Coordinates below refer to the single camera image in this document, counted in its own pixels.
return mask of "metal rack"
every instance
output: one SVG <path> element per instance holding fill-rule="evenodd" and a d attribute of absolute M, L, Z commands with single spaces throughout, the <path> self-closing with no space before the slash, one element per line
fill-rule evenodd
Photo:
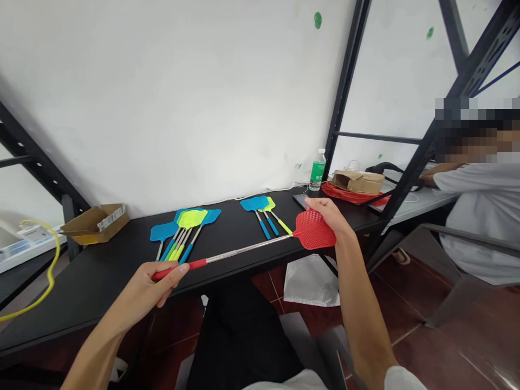
<path fill-rule="evenodd" d="M 363 38 L 363 32 L 368 18 L 370 4 L 371 0 L 356 1 L 347 50 L 336 94 L 334 111 L 327 136 L 327 144 L 325 147 L 325 158 L 327 159 L 327 163 L 325 165 L 324 176 L 328 177 L 330 164 L 332 163 L 334 150 L 339 137 L 356 137 L 418 145 L 417 150 L 396 187 L 382 196 L 361 205 L 367 206 L 378 199 L 390 196 L 388 203 L 380 215 L 381 220 L 389 222 L 397 213 L 402 202 L 405 200 L 406 195 L 409 193 L 412 184 L 419 177 L 426 166 L 426 163 L 434 156 L 434 141 L 436 137 L 436 129 L 439 126 L 439 123 L 433 119 L 422 139 L 346 133 L 340 131 L 350 84 L 352 83 L 354 76 L 358 53 L 361 47 L 361 40 Z M 481 91 L 480 87 L 484 80 L 489 75 L 489 72 L 502 53 L 504 53 L 509 42 L 520 27 L 520 2 L 516 0 L 502 0 L 471 53 L 469 53 L 467 48 L 456 0 L 439 0 L 439 5 L 442 11 L 448 40 L 450 42 L 453 60 L 458 73 L 458 76 L 446 95 L 446 98 L 474 97 Z M 368 261 L 376 251 L 381 240 L 383 229 L 384 227 L 370 235 L 367 245 L 365 246 L 366 261 Z"/>
<path fill-rule="evenodd" d="M 88 202 L 1 101 L 0 120 L 0 143 L 13 155 L 12 158 L 0 160 L 0 168 L 22 164 L 62 205 L 65 222 L 88 210 Z M 72 261 L 82 247 L 70 237 L 67 238 L 67 246 L 69 259 Z"/>

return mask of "green paint spot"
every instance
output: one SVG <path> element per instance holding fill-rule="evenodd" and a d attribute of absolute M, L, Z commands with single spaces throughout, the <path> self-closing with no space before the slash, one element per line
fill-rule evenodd
<path fill-rule="evenodd" d="M 314 27 L 319 30 L 321 27 L 321 13 L 317 12 L 314 14 Z"/>
<path fill-rule="evenodd" d="M 435 31 L 435 28 L 433 26 L 431 26 L 430 29 L 428 30 L 428 34 L 426 34 L 427 41 L 429 41 L 432 38 L 434 31 Z"/>

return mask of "white shirt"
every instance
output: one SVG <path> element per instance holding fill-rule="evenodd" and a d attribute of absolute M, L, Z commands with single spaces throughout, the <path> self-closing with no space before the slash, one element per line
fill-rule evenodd
<path fill-rule="evenodd" d="M 284 383 L 258 382 L 244 390 L 327 390 L 314 371 L 305 369 Z M 415 375 L 404 367 L 390 367 L 385 376 L 385 390 L 426 390 Z"/>
<path fill-rule="evenodd" d="M 518 242 L 520 164 L 468 164 L 433 175 L 445 192 L 461 193 L 446 226 Z M 440 235 L 443 248 L 464 271 L 493 285 L 520 283 L 520 259 Z"/>

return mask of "cardboard box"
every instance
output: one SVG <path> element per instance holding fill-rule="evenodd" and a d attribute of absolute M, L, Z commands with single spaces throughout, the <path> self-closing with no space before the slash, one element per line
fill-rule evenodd
<path fill-rule="evenodd" d="M 334 171 L 332 184 L 344 190 L 379 195 L 385 177 L 382 174 L 360 171 Z"/>
<path fill-rule="evenodd" d="M 125 226 L 130 218 L 121 203 L 93 207 L 64 224 L 62 234 L 72 237 L 80 245 L 108 242 Z"/>

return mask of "plastic bottle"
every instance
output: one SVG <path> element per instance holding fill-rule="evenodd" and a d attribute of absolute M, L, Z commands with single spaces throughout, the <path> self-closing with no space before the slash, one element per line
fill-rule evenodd
<path fill-rule="evenodd" d="M 319 191 L 321 181 L 323 180 L 323 171 L 325 170 L 325 149 L 318 149 L 318 156 L 314 159 L 313 170 L 310 174 L 309 189 L 311 191 Z"/>

